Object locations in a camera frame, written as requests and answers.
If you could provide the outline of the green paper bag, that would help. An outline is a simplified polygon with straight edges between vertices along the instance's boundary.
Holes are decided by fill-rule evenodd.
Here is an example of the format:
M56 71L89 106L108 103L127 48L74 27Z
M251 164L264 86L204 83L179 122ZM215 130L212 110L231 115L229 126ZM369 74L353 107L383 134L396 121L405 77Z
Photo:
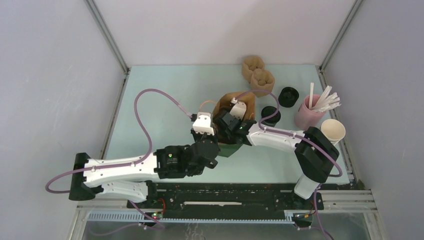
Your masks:
M236 136L241 130L242 122L252 122L256 118L256 96L252 92L230 92L218 101L206 100L200 104L201 112L204 105L214 105L211 111L212 123L217 128L220 157L229 158L243 145L241 138Z

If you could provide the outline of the black paper coffee cup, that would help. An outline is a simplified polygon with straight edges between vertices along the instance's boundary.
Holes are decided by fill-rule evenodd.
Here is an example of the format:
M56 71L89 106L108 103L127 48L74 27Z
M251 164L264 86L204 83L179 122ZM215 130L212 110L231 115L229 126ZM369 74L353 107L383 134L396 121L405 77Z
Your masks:
M280 120L273 120L273 119L266 119L262 122L263 125L268 126L268 127L275 127L276 124L279 122Z

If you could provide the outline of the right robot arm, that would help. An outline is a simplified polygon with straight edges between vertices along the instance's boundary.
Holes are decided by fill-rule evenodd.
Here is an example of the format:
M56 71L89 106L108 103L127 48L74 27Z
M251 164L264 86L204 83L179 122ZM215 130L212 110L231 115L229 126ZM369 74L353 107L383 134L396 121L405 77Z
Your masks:
M304 209L311 196L331 176L340 155L337 148L316 127L305 131L287 131L260 126L255 120L241 120L227 110L221 110L214 118L219 136L223 141L247 146L262 146L283 152L294 152L302 170L293 193L291 204Z

